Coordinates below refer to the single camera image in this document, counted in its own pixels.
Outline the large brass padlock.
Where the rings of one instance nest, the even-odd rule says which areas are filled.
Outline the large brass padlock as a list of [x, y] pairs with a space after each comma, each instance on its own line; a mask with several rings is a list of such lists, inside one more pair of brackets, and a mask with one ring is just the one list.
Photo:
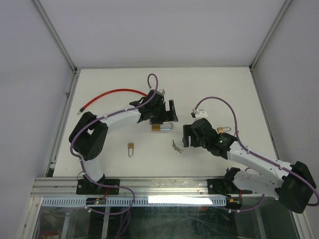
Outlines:
[[163, 122], [162, 124], [152, 124], [152, 131], [168, 131], [173, 129], [171, 122]]

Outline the silver key bunch front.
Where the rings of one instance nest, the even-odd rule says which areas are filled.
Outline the silver key bunch front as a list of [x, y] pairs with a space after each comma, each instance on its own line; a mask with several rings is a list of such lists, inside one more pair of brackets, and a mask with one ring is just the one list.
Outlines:
[[172, 141], [172, 147], [174, 148], [175, 151], [179, 152], [179, 153], [182, 153], [183, 150], [180, 149], [174, 142], [174, 140]]

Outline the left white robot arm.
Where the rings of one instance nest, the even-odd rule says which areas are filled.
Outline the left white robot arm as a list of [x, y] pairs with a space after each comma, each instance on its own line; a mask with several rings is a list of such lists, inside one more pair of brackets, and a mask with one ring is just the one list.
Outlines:
[[69, 136], [70, 152], [80, 160], [87, 188], [93, 193], [104, 189], [105, 175], [98, 159], [102, 152], [106, 136], [122, 127], [149, 121], [150, 124], [178, 122], [174, 101], [169, 100], [166, 110], [164, 92], [150, 90], [147, 96], [130, 102], [125, 108], [97, 117], [86, 112], [78, 121]]

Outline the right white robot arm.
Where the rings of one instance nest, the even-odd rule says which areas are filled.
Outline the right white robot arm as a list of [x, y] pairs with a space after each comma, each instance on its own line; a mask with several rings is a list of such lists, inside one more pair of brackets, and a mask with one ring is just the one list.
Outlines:
[[184, 147], [202, 147], [216, 157], [242, 164], [254, 173], [230, 168], [223, 177], [222, 188], [259, 192], [278, 200], [287, 209], [301, 214], [310, 205], [316, 189], [309, 168], [302, 162], [294, 164], [278, 159], [267, 159], [228, 133], [218, 133], [207, 119], [201, 118], [183, 126]]

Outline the small brass padlock right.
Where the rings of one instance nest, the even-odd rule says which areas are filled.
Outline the small brass padlock right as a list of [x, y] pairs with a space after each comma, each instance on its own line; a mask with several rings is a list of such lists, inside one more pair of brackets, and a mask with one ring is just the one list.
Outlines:
[[217, 128], [217, 132], [218, 132], [218, 133], [229, 132], [229, 131], [231, 131], [231, 130], [232, 130], [231, 127], [218, 127], [218, 128]]

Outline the small brass padlock long shackle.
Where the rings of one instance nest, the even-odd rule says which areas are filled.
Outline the small brass padlock long shackle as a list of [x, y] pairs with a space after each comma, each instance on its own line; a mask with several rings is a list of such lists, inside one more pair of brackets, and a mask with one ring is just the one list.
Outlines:
[[135, 148], [134, 143], [128, 143], [128, 157], [134, 156], [134, 148]]

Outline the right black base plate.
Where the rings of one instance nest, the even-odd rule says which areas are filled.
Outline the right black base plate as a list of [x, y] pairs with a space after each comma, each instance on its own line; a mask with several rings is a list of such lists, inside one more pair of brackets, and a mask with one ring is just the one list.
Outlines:
[[239, 195], [240, 189], [232, 181], [222, 178], [207, 179], [207, 190], [209, 195], [220, 194], [224, 196]]

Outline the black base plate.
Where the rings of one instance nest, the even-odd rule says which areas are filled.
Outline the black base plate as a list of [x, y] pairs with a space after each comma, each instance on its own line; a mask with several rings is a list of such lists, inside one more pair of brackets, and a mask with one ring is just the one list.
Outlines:
[[207, 179], [207, 190], [209, 195], [220, 194], [224, 196], [239, 195], [240, 189], [232, 181], [222, 178]]
[[[104, 179], [103, 182], [105, 185], [111, 186], [120, 186], [120, 179]], [[98, 186], [94, 183], [91, 183], [88, 179], [79, 179], [76, 189], [77, 195], [105, 195], [108, 192], [108, 195], [118, 195], [119, 188], [105, 188]]]

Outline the left aluminium frame post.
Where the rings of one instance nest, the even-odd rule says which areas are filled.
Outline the left aluminium frame post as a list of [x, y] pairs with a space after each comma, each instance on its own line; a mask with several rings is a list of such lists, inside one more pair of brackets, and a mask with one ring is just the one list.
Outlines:
[[68, 67], [71, 71], [76, 74], [77, 67], [74, 64], [73, 60], [71, 59], [69, 53], [67, 52], [58, 32], [56, 31], [52, 21], [50, 20], [46, 10], [44, 9], [40, 0], [31, 0], [31, 3], [35, 10], [37, 11], [39, 17], [41, 18], [44, 26], [46, 27], [48, 33], [50, 34], [52, 40], [54, 41], [57, 49], [61, 53], [62, 57], [64, 58], [65, 62], [67, 63]]

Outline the aluminium frame post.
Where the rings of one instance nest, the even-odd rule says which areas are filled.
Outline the aluminium frame post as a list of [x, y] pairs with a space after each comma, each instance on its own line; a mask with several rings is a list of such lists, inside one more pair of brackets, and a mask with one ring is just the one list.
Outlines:
[[71, 59], [69, 53], [67, 52], [58, 32], [56, 31], [52, 21], [50, 20], [46, 10], [44, 9], [40, 0], [31, 0], [31, 3], [35, 10], [37, 11], [39, 17], [41, 18], [44, 26], [46, 27], [48, 33], [50, 34], [52, 40], [54, 41], [57, 49], [61, 53], [62, 57], [64, 58], [65, 62], [67, 63], [68, 67], [71, 71], [76, 74], [77, 67], [74, 64], [73, 60]]
[[262, 44], [260, 45], [254, 59], [252, 60], [251, 64], [249, 65], [249, 69], [253, 70], [258, 61], [260, 60], [263, 52], [265, 51], [267, 45], [269, 44], [270, 40], [272, 39], [272, 36], [274, 35], [275, 31], [277, 30], [279, 24], [281, 23], [282, 19], [284, 18], [286, 12], [288, 11], [289, 7], [293, 3], [293, 0], [285, 0], [280, 7], [276, 17], [274, 18], [269, 30], [266, 33], [265, 38], [262, 41]]

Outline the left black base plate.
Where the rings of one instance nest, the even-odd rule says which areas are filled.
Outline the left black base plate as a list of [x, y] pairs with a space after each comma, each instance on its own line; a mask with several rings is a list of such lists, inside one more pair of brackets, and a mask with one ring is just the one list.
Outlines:
[[[104, 179], [103, 182], [105, 185], [111, 186], [120, 186], [120, 179]], [[118, 195], [119, 188], [105, 188], [98, 186], [94, 183], [91, 183], [88, 179], [79, 179], [76, 189], [77, 195], [105, 195], [108, 192], [108, 195]]]

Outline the aluminium mounting rail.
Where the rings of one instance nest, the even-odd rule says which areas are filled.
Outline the aluminium mounting rail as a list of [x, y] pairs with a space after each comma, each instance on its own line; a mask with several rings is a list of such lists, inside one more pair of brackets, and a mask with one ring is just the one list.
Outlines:
[[[214, 189], [221, 177], [107, 177], [107, 182], [118, 182], [120, 189], [110, 190], [111, 196], [130, 197], [132, 194], [125, 188], [133, 190], [137, 197], [143, 196], [219, 196]], [[66, 197], [98, 196], [106, 193], [105, 189], [95, 192], [81, 177], [45, 177], [36, 178], [31, 196], [33, 197]]]

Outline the right aluminium frame post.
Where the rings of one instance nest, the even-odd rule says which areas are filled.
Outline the right aluminium frame post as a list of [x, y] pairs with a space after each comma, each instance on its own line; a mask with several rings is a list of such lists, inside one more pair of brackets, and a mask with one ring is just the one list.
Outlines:
[[288, 11], [289, 7], [293, 3], [293, 0], [285, 0], [280, 7], [276, 17], [274, 18], [269, 30], [266, 33], [265, 38], [262, 41], [262, 44], [260, 45], [254, 59], [252, 60], [251, 64], [249, 65], [249, 69], [253, 70], [258, 61], [260, 60], [263, 52], [265, 51], [267, 45], [269, 44], [270, 40], [272, 39], [272, 36], [274, 35], [275, 31], [277, 30], [279, 24], [281, 23], [282, 19], [284, 18], [286, 12]]

